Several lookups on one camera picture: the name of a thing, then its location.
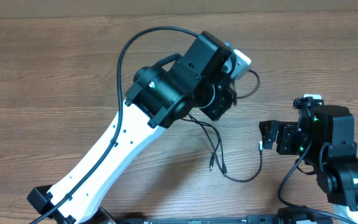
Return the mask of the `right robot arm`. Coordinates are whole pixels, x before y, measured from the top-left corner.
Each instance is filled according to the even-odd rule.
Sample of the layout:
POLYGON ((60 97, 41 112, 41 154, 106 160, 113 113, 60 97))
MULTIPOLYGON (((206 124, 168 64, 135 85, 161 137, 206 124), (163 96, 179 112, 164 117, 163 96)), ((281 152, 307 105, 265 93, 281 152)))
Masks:
POLYGON ((358 223, 358 156, 354 117, 345 106, 325 105, 322 100, 294 101, 300 117, 296 122, 261 121, 261 146, 276 145, 280 155, 298 155, 312 166, 312 173, 334 207, 329 218, 358 223))

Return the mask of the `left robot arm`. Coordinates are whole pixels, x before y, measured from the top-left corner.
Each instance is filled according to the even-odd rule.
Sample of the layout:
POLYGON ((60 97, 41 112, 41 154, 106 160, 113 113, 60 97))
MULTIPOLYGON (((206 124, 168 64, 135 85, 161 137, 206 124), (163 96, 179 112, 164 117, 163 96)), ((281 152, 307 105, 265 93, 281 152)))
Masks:
POLYGON ((232 84, 250 65, 240 50, 202 32, 184 55, 169 55, 138 70, 132 86, 119 94, 117 115, 75 168, 28 195, 39 219, 88 221, 127 166, 176 120, 198 108, 216 121, 235 104, 232 84))

